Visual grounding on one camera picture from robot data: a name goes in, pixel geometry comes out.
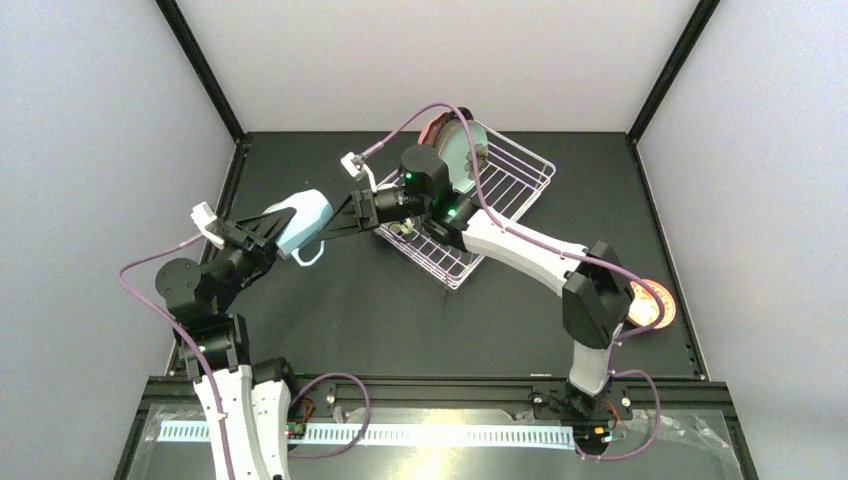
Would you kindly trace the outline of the white mug blue handle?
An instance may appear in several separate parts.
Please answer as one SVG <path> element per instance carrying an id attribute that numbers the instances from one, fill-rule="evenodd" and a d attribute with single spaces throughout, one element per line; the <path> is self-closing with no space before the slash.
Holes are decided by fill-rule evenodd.
<path id="1" fill-rule="evenodd" d="M 310 260 L 300 258 L 300 249 L 314 240 L 329 222 L 333 209 L 327 197 L 317 189 L 304 190 L 290 195 L 281 202 L 267 207 L 263 214 L 284 209 L 293 209 L 294 216 L 275 241 L 282 258 L 293 258 L 301 267 L 314 265 L 324 253 L 324 241 Z"/>

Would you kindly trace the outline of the pink polka dot plate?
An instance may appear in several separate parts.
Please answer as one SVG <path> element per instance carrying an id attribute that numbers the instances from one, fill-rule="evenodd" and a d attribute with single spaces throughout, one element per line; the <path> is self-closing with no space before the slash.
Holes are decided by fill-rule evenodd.
<path id="1" fill-rule="evenodd" d="M 453 114 L 451 112 L 444 112 L 430 120 L 421 130 L 417 143 L 420 145 L 434 146 L 439 133 L 451 120 L 452 116 Z"/>

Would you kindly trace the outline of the green flower plate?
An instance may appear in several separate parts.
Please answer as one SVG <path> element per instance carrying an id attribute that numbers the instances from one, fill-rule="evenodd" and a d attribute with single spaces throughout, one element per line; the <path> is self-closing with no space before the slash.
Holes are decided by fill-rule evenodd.
<path id="1" fill-rule="evenodd" d="M 482 171 L 488 164 L 489 139 L 487 130 L 473 120 L 468 121 L 478 167 Z M 455 190 L 468 194 L 474 189 L 471 148 L 459 120 L 448 121 L 436 137 L 435 148 L 447 164 L 450 181 Z"/>

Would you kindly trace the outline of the white wire dish rack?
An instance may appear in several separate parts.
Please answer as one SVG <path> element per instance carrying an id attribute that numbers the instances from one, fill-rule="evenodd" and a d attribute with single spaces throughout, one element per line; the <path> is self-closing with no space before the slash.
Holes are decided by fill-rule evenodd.
<path id="1" fill-rule="evenodd" d="M 488 164 L 480 172 L 485 201 L 498 214 L 517 221 L 550 184 L 556 166 L 509 137 L 480 124 L 487 130 L 489 139 Z M 389 224 L 379 227 L 376 234 L 445 287 L 452 290 L 460 288 L 483 257 L 439 244 L 424 229 L 421 220 L 414 221 L 415 232 L 412 235 L 394 235 L 388 229 Z"/>

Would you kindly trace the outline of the cream mug green handle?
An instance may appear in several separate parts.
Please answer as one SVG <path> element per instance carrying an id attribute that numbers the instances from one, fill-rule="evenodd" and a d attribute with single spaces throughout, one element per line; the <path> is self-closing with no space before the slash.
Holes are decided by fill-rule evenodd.
<path id="1" fill-rule="evenodd" d="M 402 221 L 392 222 L 388 225 L 388 229 L 394 235 L 406 237 L 415 232 L 415 221 L 413 218 L 407 218 Z"/>

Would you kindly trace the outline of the dark striped plate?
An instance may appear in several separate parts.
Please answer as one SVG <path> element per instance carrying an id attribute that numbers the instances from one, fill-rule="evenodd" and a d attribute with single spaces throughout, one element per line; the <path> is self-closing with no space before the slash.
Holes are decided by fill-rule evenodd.
<path id="1" fill-rule="evenodd" d="M 451 121 L 459 121 L 460 119 L 470 121 L 473 120 L 474 117 L 470 110 L 466 107 L 458 107 L 455 111 L 448 109 L 428 124 L 429 132 L 438 134 L 438 132 L 444 129 L 448 123 Z"/>

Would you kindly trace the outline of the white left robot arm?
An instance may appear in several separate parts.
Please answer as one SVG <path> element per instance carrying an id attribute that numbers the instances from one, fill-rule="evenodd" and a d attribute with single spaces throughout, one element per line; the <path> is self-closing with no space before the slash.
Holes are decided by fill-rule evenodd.
<path id="1" fill-rule="evenodd" d="M 156 290 L 176 322 L 179 356 L 203 408 L 218 479 L 290 476 L 280 431 L 293 386 L 290 365 L 284 358 L 253 365 L 246 320 L 229 308 L 273 266 L 277 241 L 295 215 L 285 207 L 223 220 L 202 202 L 191 219 L 219 254 L 203 264 L 174 259 L 156 275 Z"/>

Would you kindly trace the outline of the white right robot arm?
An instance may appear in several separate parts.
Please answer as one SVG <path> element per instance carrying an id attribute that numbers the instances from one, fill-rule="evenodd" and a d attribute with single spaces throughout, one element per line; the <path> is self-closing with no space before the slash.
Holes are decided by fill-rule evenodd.
<path id="1" fill-rule="evenodd" d="M 610 357 L 633 301 L 616 252 L 603 242 L 586 248 L 558 241 L 510 221 L 454 189 L 436 149 L 407 148 L 400 182 L 354 190 L 319 235 L 322 240 L 418 218 L 436 242 L 499 261 L 542 283 L 562 302 L 563 326 L 574 340 L 570 386 L 594 399 L 607 388 Z"/>

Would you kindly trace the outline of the white LED light strip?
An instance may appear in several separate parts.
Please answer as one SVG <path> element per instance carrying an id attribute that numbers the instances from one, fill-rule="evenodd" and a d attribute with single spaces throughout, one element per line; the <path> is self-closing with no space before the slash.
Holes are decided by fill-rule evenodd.
<path id="1" fill-rule="evenodd" d="M 316 423 L 289 436 L 291 445 L 343 446 L 359 432 L 358 424 Z M 573 430 L 564 426 L 471 424 L 370 424 L 362 446 L 515 447 L 572 450 Z"/>

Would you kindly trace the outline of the orange floral bowl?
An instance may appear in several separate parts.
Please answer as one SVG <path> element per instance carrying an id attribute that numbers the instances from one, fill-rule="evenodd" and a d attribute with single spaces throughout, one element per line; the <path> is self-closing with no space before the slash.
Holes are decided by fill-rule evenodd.
<path id="1" fill-rule="evenodd" d="M 664 315 L 662 320 L 655 326 L 655 329 L 663 329 L 668 327 L 676 318 L 677 305 L 670 291 L 661 283 L 651 279 L 645 279 L 644 282 L 656 292 L 662 300 L 664 307 Z M 628 311 L 629 321 L 637 327 L 644 327 L 652 324 L 659 318 L 659 304 L 656 299 L 640 284 L 631 281 L 630 287 L 634 293 L 634 299 Z"/>

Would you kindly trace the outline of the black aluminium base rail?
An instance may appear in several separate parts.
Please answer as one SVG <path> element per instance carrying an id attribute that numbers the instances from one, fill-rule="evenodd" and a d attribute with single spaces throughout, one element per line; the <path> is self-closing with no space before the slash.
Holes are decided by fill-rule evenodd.
<path id="1" fill-rule="evenodd" d="M 305 376 L 311 416 L 288 425 L 358 424 L 343 446 L 291 445 L 295 479 L 753 479 L 728 387 L 708 380 L 615 380 L 595 417 L 565 410 L 559 377 Z M 362 446 L 370 424 L 564 426 L 572 450 Z"/>

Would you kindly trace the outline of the black left frame post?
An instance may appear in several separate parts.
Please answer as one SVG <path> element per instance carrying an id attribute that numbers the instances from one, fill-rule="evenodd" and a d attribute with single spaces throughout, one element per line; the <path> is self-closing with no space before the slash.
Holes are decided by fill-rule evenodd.
<path id="1" fill-rule="evenodd" d="M 156 0 L 164 20 L 195 72 L 200 84 L 235 144 L 240 144 L 245 131 L 228 101 L 215 73 L 176 0 Z"/>

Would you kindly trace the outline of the black frame post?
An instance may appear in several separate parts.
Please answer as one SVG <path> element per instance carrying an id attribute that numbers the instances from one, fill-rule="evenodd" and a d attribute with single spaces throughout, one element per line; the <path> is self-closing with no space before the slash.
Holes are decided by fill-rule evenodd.
<path id="1" fill-rule="evenodd" d="M 235 144 L 240 144 L 245 131 L 228 101 L 215 73 L 176 0 L 156 0 L 164 20 L 195 72 L 200 84 Z"/>
<path id="2" fill-rule="evenodd" d="M 720 3 L 720 0 L 699 0 L 696 3 L 627 132 L 631 145 L 639 144 Z"/>

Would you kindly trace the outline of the black right frame post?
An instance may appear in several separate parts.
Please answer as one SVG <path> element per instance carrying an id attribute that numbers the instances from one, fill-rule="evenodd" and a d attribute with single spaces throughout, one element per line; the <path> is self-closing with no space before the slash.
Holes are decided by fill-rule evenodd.
<path id="1" fill-rule="evenodd" d="M 699 0 L 696 3 L 627 132 L 631 145 L 639 144 L 720 3 L 720 0 Z"/>

